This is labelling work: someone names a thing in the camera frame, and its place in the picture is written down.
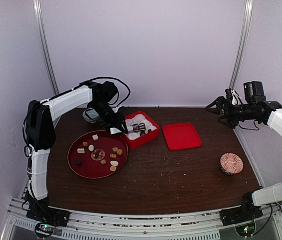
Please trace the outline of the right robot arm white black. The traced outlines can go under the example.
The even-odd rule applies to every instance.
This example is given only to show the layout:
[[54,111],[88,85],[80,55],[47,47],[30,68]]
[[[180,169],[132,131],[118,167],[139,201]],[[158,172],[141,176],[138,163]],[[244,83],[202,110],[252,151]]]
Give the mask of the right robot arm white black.
[[[222,125],[235,129],[240,123],[253,121],[255,125],[265,125],[273,131],[274,143],[270,138],[259,141],[263,147],[269,147],[276,154],[282,143],[282,104],[267,100],[264,87],[260,81],[250,81],[243,85],[245,103],[234,89],[226,89],[225,96],[220,96],[206,106],[206,111],[218,116],[217,121]],[[237,210],[240,220],[249,220],[257,210],[265,205],[282,204],[282,182],[247,193]]]

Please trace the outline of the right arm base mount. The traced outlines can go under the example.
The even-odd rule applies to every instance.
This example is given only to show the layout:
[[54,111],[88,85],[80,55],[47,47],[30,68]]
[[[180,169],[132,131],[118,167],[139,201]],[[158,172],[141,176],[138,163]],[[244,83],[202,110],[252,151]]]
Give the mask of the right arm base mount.
[[257,207],[253,210],[246,210],[242,206],[223,209],[220,212],[221,221],[224,227],[234,225],[236,233],[243,238],[252,237],[256,231],[256,219],[263,217],[262,210]]

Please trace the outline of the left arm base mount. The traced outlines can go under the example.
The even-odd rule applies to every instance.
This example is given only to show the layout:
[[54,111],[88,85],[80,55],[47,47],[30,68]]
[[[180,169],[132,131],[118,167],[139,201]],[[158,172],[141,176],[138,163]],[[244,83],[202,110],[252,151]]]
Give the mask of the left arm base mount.
[[35,220],[35,235],[40,239],[51,237],[58,227],[67,227],[71,213],[66,210],[48,208],[48,213],[28,210],[26,217]]

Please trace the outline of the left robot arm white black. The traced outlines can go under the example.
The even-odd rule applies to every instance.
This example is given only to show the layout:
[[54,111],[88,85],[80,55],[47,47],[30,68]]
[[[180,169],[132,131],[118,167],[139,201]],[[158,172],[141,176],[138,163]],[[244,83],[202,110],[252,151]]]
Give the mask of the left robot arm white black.
[[29,211],[42,222],[53,218],[53,211],[49,207],[47,172],[51,148],[57,139],[54,122],[79,106],[87,105],[96,111],[101,126],[112,135],[128,133],[122,102],[117,100],[117,107],[112,107],[111,102],[120,95],[115,83],[122,84],[123,81],[114,77],[102,77],[104,83],[98,83],[99,80],[100,77],[96,77],[84,81],[56,96],[41,101],[33,100],[28,105],[22,124],[24,154],[28,158],[27,201],[30,204]]

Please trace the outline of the silver serving tongs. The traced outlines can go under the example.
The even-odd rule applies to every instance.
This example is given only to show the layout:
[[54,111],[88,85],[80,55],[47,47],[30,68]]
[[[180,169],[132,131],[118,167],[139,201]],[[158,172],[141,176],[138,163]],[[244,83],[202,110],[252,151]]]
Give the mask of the silver serving tongs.
[[147,126],[144,122],[139,124],[134,124],[132,126],[127,127],[128,133],[126,135],[129,135],[131,133],[140,133],[140,136],[144,136],[147,133]]

